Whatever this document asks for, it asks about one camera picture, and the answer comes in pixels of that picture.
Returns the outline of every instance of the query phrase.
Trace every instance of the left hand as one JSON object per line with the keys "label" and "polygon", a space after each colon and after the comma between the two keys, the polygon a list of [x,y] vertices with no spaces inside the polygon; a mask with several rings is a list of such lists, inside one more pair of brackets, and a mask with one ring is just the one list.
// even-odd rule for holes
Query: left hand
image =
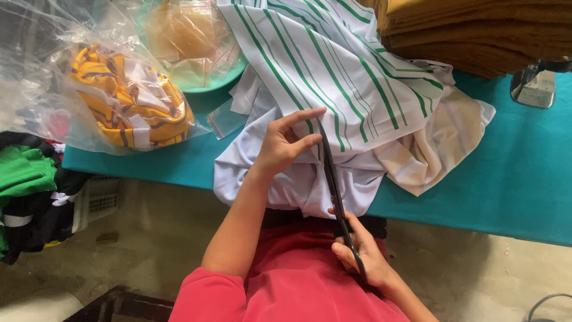
{"label": "left hand", "polygon": [[304,120],[324,115],[326,108],[297,111],[268,124],[260,152],[251,171],[268,182],[284,171],[302,152],[321,142],[321,134],[310,134],[299,139],[292,127]]}

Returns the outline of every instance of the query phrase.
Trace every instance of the teal table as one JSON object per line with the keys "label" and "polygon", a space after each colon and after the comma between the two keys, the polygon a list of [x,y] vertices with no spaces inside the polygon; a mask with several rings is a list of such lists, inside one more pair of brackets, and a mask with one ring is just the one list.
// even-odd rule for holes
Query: teal table
{"label": "teal table", "polygon": [[[550,109],[514,103],[509,77],[486,81],[456,73],[455,79],[466,94],[496,108],[480,145],[420,197],[383,179],[367,213],[572,246],[572,74],[557,75]],[[233,85],[187,98],[203,117],[229,99]],[[237,135],[217,140],[209,134],[132,156],[67,148],[63,166],[212,189],[213,161]]]}

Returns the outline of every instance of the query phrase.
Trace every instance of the floor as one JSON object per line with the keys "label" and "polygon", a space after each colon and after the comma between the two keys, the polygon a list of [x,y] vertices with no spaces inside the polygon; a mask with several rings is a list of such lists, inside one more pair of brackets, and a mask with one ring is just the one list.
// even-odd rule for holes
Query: floor
{"label": "floor", "polygon": [[[0,307],[41,288],[83,304],[124,284],[174,300],[227,207],[212,191],[125,179],[122,209],[56,247],[0,266]],[[391,264],[440,321],[523,321],[548,294],[572,294],[572,249],[466,230],[389,221]],[[103,233],[117,242],[96,243]],[[556,298],[538,317],[572,321]]]}

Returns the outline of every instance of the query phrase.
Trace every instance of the metal sewing machine part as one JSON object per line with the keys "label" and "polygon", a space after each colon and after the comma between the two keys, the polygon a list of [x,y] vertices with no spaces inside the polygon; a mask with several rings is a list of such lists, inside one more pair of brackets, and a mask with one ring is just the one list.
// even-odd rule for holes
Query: metal sewing machine part
{"label": "metal sewing machine part", "polygon": [[555,73],[572,71],[572,58],[563,61],[539,60],[513,76],[510,96],[513,100],[529,106],[549,108],[556,98]]}

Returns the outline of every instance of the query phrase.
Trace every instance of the scissors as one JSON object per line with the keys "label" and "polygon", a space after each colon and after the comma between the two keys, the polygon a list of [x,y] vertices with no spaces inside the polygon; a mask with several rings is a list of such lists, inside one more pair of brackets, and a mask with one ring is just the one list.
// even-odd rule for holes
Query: scissors
{"label": "scissors", "polygon": [[336,166],[333,163],[332,150],[329,148],[328,137],[325,134],[324,127],[322,126],[320,120],[316,120],[318,121],[320,134],[322,135],[322,145],[324,147],[324,172],[326,181],[328,182],[331,201],[333,203],[333,212],[336,215],[337,222],[341,226],[345,244],[349,247],[349,249],[351,249],[353,257],[356,260],[360,276],[364,282],[367,282],[366,267],[363,265],[362,257],[359,256],[358,251],[353,245],[352,238],[349,235],[349,233],[353,231],[351,231],[348,220],[345,218],[344,205],[341,201],[342,196],[340,194],[339,182],[337,181]]}

